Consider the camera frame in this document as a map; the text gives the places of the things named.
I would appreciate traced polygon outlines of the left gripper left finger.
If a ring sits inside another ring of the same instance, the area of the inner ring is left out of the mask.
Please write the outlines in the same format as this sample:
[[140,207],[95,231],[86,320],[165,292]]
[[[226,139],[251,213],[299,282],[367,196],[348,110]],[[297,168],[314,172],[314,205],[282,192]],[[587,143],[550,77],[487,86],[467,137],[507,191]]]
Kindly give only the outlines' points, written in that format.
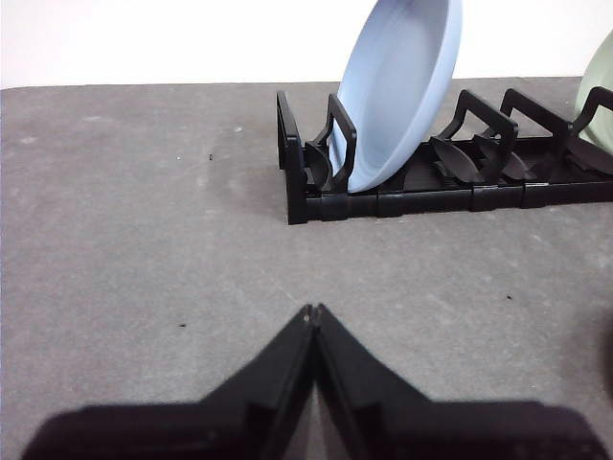
[[41,425],[26,459],[280,459],[313,385],[314,308],[197,402],[89,405]]

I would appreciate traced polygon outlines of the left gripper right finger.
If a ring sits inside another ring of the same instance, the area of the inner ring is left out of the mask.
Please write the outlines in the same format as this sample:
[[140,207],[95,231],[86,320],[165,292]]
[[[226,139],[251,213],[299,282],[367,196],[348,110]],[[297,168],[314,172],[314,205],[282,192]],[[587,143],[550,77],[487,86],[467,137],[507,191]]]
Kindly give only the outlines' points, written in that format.
[[607,459],[577,411],[537,401],[433,401],[324,305],[312,310],[316,378],[355,459]]

